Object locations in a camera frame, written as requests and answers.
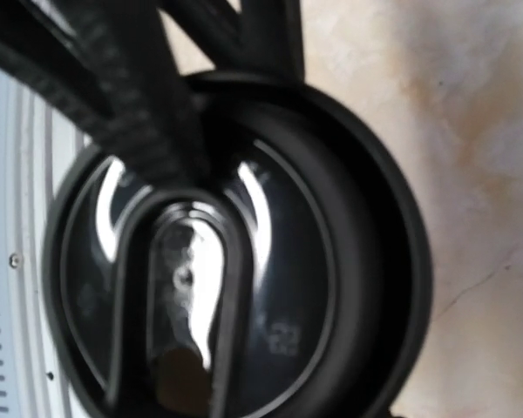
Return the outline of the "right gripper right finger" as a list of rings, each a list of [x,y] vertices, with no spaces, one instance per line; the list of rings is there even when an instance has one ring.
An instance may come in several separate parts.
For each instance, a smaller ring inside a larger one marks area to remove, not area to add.
[[[218,68],[263,71],[302,83],[305,62],[301,3],[162,1],[160,8]]]

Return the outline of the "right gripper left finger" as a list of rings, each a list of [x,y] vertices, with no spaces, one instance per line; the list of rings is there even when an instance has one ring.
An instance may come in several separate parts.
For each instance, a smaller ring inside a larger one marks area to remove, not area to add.
[[[201,121],[153,1],[0,1],[0,69],[151,185],[209,174]]]

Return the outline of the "black plastic cup lid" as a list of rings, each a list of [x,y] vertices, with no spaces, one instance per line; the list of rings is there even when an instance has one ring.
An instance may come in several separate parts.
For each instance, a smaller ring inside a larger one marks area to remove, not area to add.
[[[388,417],[432,268],[404,175],[307,85],[188,78],[214,161],[148,185],[90,146],[51,206],[44,301],[91,417]]]

